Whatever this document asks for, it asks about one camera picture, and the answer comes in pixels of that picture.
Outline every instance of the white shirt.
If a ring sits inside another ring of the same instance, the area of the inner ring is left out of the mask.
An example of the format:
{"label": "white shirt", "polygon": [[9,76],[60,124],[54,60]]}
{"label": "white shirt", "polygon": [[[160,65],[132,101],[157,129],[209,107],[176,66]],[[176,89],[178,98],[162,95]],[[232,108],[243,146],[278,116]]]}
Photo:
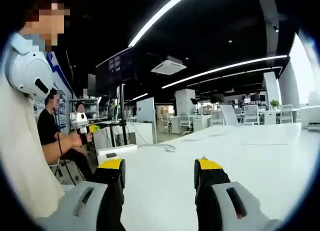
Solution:
{"label": "white shirt", "polygon": [[40,144],[32,101],[13,89],[5,74],[8,49],[0,62],[0,160],[22,205],[34,218],[47,217],[65,194]]}

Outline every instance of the gray controller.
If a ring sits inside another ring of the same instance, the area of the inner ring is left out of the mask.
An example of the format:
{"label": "gray controller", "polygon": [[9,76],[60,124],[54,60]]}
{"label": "gray controller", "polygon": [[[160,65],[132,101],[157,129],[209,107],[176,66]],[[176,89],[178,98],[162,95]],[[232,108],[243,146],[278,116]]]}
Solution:
{"label": "gray controller", "polygon": [[[212,185],[218,200],[223,231],[273,231],[280,225],[277,219],[270,220],[260,210],[259,200],[238,182]],[[243,203],[245,215],[238,218],[228,191],[235,191]]]}
{"label": "gray controller", "polygon": [[97,230],[99,207],[107,187],[107,184],[82,181],[66,192],[52,215],[38,219],[37,223],[47,231]]}

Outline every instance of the white column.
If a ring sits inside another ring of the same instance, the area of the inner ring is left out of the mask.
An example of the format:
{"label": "white column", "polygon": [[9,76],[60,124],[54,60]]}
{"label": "white column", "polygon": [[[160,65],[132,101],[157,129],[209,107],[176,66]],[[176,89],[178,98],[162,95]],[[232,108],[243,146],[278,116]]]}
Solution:
{"label": "white column", "polygon": [[272,100],[279,101],[275,72],[265,72],[263,74],[263,81],[266,89],[267,106],[269,107]]}
{"label": "white column", "polygon": [[191,102],[191,99],[196,98],[196,92],[192,89],[183,89],[175,92],[176,113],[180,115],[187,113],[191,115],[196,106]]}
{"label": "white column", "polygon": [[291,61],[288,62],[279,78],[279,87],[282,104],[300,108],[297,80]]}

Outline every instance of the black t-shirt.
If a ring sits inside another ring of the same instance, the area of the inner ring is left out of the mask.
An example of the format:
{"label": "black t-shirt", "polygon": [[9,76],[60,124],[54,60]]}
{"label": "black t-shirt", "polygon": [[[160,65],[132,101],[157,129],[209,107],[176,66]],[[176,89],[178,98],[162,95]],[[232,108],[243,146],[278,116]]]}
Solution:
{"label": "black t-shirt", "polygon": [[59,127],[56,124],[55,117],[46,109],[40,113],[37,127],[41,145],[51,144],[56,141],[54,135],[59,132]]}

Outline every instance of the screen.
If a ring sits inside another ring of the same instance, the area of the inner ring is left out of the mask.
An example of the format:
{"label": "screen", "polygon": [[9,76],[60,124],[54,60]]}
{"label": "screen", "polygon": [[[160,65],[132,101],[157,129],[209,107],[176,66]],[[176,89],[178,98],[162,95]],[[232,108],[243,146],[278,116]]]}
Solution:
{"label": "screen", "polygon": [[190,98],[190,100],[191,100],[193,105],[197,105],[198,104],[198,102],[197,102],[197,100],[195,98]]}
{"label": "screen", "polygon": [[214,103],[223,103],[225,101],[225,97],[223,94],[214,94],[212,97],[211,97],[211,103],[214,104]]}
{"label": "screen", "polygon": [[250,96],[251,101],[259,101],[260,100],[260,95],[258,93],[255,93],[254,95]]}
{"label": "screen", "polygon": [[244,99],[244,103],[245,103],[245,104],[251,103],[251,99],[250,99],[249,97],[248,97],[248,98],[245,98],[245,99]]}
{"label": "screen", "polygon": [[135,77],[133,49],[128,47],[95,67],[96,91],[108,95],[110,87]]}

